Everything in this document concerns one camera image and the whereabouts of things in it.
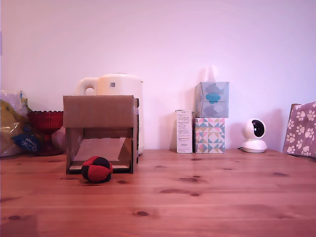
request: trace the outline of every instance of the tissue box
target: tissue box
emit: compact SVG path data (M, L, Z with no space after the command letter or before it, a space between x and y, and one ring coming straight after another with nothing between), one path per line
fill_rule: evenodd
M225 119L195 118L195 153L225 153Z
M229 82L200 82L195 90L195 118L228 117Z

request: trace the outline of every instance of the kettle handle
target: kettle handle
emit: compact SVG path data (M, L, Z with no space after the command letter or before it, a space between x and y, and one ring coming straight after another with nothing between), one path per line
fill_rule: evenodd
M77 95L85 95L85 91L88 88L92 88L94 95L97 95L97 85L99 78L84 78L77 86Z

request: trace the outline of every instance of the blue tissue box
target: blue tissue box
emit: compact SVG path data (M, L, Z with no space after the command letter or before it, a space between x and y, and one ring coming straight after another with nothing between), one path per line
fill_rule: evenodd
M200 82L195 90L195 117L228 118L228 95L229 82Z

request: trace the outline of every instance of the white kettle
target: white kettle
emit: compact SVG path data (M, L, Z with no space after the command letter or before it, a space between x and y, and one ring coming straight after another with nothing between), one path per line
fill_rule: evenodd
M77 86L77 95L85 95L86 90L92 88L95 95L134 95L139 99L139 154L145 148L142 84L134 75L108 74L99 78L84 78Z

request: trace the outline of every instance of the security camera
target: security camera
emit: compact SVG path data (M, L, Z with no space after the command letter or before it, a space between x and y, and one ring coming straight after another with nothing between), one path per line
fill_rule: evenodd
M242 144L244 152L263 153L267 144L261 140L266 134L266 125L257 118L249 119L242 129L246 141Z

